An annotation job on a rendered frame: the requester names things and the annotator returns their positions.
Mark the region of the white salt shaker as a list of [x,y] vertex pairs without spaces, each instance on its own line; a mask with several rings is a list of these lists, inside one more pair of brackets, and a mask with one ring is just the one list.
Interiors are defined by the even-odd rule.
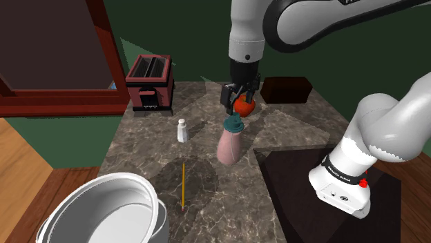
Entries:
[[189,140],[189,135],[188,135],[185,119],[179,119],[178,120],[177,139],[180,143],[185,143]]

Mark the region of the dark brown bread loaf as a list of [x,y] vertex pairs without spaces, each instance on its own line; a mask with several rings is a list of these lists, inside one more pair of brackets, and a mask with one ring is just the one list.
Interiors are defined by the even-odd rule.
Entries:
[[267,104],[304,104],[312,89],[305,77],[266,77],[260,95]]

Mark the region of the dark robot stand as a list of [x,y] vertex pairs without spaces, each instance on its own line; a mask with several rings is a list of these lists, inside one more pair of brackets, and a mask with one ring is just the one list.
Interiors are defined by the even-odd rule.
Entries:
[[358,219],[317,198],[309,171],[332,147],[272,150],[255,156],[287,243],[401,243],[401,182],[371,167],[368,216]]

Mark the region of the red apple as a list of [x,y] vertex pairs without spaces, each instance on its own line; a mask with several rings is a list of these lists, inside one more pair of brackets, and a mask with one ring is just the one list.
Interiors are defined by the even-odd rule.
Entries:
[[249,104],[247,103],[246,98],[246,95],[239,96],[239,98],[237,98],[233,105],[235,112],[238,113],[241,117],[247,117],[254,111],[254,108],[256,107],[256,103],[254,100],[252,100]]

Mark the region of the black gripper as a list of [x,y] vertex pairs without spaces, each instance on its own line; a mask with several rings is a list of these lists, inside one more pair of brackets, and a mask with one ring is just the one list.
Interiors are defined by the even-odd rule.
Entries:
[[242,63],[230,59],[230,76],[232,84],[222,86],[220,103],[226,108],[228,115],[233,114],[233,105],[241,95],[241,86],[245,86],[246,99],[250,104],[255,92],[260,87],[260,75],[258,74],[259,61]]

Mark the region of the white pot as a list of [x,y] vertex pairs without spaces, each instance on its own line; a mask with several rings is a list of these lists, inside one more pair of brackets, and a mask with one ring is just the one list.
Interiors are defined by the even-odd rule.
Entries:
[[143,177],[103,175],[57,206],[36,243],[169,243],[167,209]]

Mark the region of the pink bottle with teal cap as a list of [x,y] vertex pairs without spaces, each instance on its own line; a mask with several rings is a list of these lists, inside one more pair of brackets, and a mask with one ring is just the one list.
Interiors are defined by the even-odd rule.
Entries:
[[240,160],[241,132],[245,125],[240,115],[233,113],[224,120],[223,127],[224,130],[217,147],[217,158],[222,164],[235,164]]

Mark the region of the red framed window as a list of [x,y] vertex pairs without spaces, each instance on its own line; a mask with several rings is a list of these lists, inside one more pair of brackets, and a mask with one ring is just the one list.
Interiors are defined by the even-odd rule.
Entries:
[[121,115],[128,103],[104,0],[0,0],[0,117]]

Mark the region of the red toaster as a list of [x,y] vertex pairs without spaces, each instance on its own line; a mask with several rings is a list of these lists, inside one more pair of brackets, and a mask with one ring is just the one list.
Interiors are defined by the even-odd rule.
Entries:
[[170,55],[139,55],[126,76],[126,87],[135,112],[172,113],[173,78]]

